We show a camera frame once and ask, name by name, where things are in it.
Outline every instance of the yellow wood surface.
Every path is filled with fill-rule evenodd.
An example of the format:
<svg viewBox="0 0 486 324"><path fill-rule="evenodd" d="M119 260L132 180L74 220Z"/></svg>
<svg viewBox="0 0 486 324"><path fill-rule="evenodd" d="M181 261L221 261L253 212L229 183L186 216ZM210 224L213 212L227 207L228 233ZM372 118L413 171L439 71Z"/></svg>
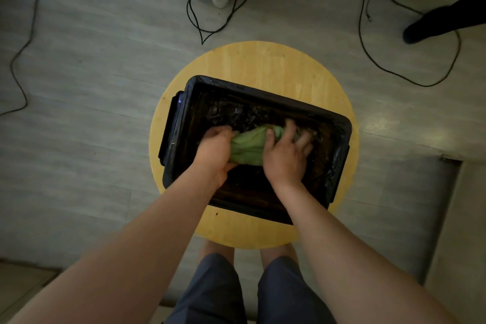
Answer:
<svg viewBox="0 0 486 324"><path fill-rule="evenodd" d="M285 45L249 41L209 51L189 63L173 79L155 109L150 127L150 165L155 183L164 192L158 151L172 97L184 90L195 75L207 75L229 82L290 97L349 118L353 124L350 149L334 202L334 212L351 185L359 154L359 132L351 103L341 85L320 63ZM262 249L297 239L292 225L276 223L233 211L208 206L196 234L223 245L241 249Z"/></svg>

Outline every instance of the dark gray shorts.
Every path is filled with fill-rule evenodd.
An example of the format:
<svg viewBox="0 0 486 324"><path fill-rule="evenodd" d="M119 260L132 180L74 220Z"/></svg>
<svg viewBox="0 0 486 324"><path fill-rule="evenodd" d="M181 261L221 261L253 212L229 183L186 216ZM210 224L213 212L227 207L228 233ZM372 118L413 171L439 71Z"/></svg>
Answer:
<svg viewBox="0 0 486 324"><path fill-rule="evenodd" d="M240 280L218 253L206 256L167 324L246 324ZM336 323L328 307L304 282L297 263L283 256L272 261L258 283L258 320L268 323Z"/></svg>

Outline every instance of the laminate floor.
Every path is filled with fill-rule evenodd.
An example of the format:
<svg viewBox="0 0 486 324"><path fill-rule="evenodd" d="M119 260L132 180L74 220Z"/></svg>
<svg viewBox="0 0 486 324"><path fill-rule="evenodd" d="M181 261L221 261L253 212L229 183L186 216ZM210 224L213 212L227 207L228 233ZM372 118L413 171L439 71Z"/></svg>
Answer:
<svg viewBox="0 0 486 324"><path fill-rule="evenodd" d="M401 0L428 10L454 0ZM186 64L218 46L267 40L301 50L342 84L361 131L354 184L338 218L391 262L421 280L456 174L442 153L486 158L485 26L464 29L450 77L412 86L378 70L361 50L361 0L248 0L204 46L186 0L42 0L35 41L15 65L29 107L0 118L0 256L68 267L157 197L149 166L150 121ZM8 62L25 42L33 0L0 0L0 111L21 94ZM195 1L205 28L230 8ZM417 16L372 0L363 39L386 68L430 83L455 51L447 34L405 45ZM194 237L167 292L174 301L196 267ZM316 288L296 244L302 271ZM257 251L237 251L245 303L256 311Z"/></svg>

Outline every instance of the black cable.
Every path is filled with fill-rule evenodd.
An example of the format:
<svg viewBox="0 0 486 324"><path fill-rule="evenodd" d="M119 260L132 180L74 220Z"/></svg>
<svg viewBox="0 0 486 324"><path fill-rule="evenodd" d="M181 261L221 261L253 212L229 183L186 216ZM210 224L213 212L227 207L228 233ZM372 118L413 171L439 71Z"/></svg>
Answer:
<svg viewBox="0 0 486 324"><path fill-rule="evenodd" d="M408 10L410 10L410 11L412 11L412 12L415 12L415 13L417 13L417 14L420 14L420 15L423 15L423 14L424 14L423 12L420 12L420 11L418 11L418 10L416 10L416 9L413 9L413 8L411 8L411 7L409 7L409 6L406 6L406 5L402 4L402 3L399 3L399 2L398 2L398 1L396 1L396 0L391 0L391 1L392 1L394 4L396 4L396 5L398 5L398 6L402 7L402 8L408 9ZM435 85L438 85L438 84L439 84L439 83L441 83L442 81L444 81L444 80L445 80L445 79L446 79L446 78L449 76L449 74L451 73L451 71L452 71L452 70L453 70L453 68L454 68L454 65L455 65L455 63L456 63L456 61L457 61L457 58L459 57L459 53L461 52L461 47L462 47L462 39L461 39L461 35L459 34L459 32L458 32L457 30L454 30L454 33L455 33L456 38L457 38L457 50L456 50L456 53L455 53L455 55L454 55L453 61L451 62L451 64L450 64L449 68L447 69L446 74L445 74L445 75L444 75L442 78L440 78L438 81L436 81L436 82L434 82L434 83L432 83L432 84L429 84L429 85L424 85L424 84L422 84L422 83L415 82L415 81L413 81L413 80L411 80L411 79L409 79L409 78L405 77L404 75L401 75L401 74L398 74L398 73L396 73L396 72L393 72L393 71L391 71L391 70L389 70L389 69L383 68L383 67L382 67L380 64L378 64L378 63L377 63L377 62L376 62L376 61L373 59L373 57L371 57L371 55L368 53L368 51L367 51L367 49L366 49L366 47L365 47L365 45L364 45L364 43L363 43L363 39L362 39L362 35L361 35L361 20L362 20L363 11L365 11L365 14L366 14L366 16L368 17L368 20L369 20L369 21L371 21L371 17L370 17L370 15L369 15L369 13L368 13L368 6L369 6L369 3L370 3L370 0L368 0L368 2L367 2L367 0L362 0L362 2L361 2L361 11L360 11L360 16L359 16L359 20L358 20L358 36L359 36L359 38L360 38L361 48L363 49L363 51L364 51L364 53L366 54L366 56L367 56L367 57L368 57L368 58L371 60L371 62L372 62L374 65L376 65L376 66L377 66L379 69L381 69L382 71L385 71L385 72L387 72L387 73L390 73L390 74L392 74L392 75L395 75L395 76L397 76L397 77L400 77L400 78L402 78L402 79L404 79L404 80L406 80L406 81L408 81L408 82L410 82L410 83L412 83L412 84L414 84L414 85L416 85L416 86L420 86L420 87L433 87L433 86L435 86Z"/></svg>
<svg viewBox="0 0 486 324"><path fill-rule="evenodd" d="M14 63L15 61L18 59L18 57L21 56L22 52L32 43L33 41L33 34L34 34L34 31L35 31L35 22L37 20L37 11L39 9L39 1L40 0L35 0L34 4L33 4L33 16L32 16L32 21L31 21L31 28L30 28L30 32L29 32L29 38L27 40L27 42L24 44L24 46L21 47L21 49L19 51L16 52L15 56L10 60L10 73L12 74L12 77L14 78L15 80L15 83L17 84L18 88L20 88L21 92L22 92L22 95L24 96L24 105L22 105L20 108L17 108L17 109L12 109L12 110L9 110L7 112L3 112L0 114L0 116L4 115L4 114L8 114L8 113L13 113L13 112L18 112L18 111L21 111L22 109L26 108L28 105L29 105L29 101L27 99L27 95L25 94L25 91L24 89L22 88L22 85L19 83L19 81L17 80L17 77L15 76L15 72L14 72Z"/></svg>
<svg viewBox="0 0 486 324"><path fill-rule="evenodd" d="M228 15L228 18L226 19L226 22L220 27L218 28L217 30L214 30L214 31L209 31L209 30L205 30L203 28L201 28L199 26L199 21L197 20L197 17L196 17L196 13L194 13L194 10L192 9L192 0L187 0L187 3L186 3L186 14L187 14L187 18L189 18L189 21L191 21L191 24L197 28L198 32L199 32L199 37L201 38L201 45L203 45L207 39L209 39L212 35L214 35L215 33L218 33L220 31L222 31L229 23L229 21L231 20L231 18L233 17L233 14L238 10L240 9L243 4L246 3L247 0L244 0L242 1L238 6L236 6L238 0L235 0L234 3L233 3L233 8L231 10L231 13ZM189 14L189 10L191 10L191 13L194 17L194 20L195 22L191 19L191 15ZM203 38L203 32L207 32L209 33L209 35L207 35L205 38Z"/></svg>

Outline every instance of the round table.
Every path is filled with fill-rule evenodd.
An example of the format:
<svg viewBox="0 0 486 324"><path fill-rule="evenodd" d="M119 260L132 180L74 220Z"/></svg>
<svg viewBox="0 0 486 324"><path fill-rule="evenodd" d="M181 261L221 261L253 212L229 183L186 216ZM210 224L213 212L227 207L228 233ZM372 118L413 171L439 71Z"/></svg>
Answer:
<svg viewBox="0 0 486 324"><path fill-rule="evenodd" d="M262 41L229 44L211 50L189 63L162 95L150 127L150 165L155 183L164 192L158 151L172 97L184 90L195 75L207 75L290 97L349 118L353 133L350 149L334 202L335 212L351 185L359 154L359 132L351 103L341 85L319 62L285 45ZM280 246L297 239L292 225L276 223L208 205L196 234L241 249Z"/></svg>

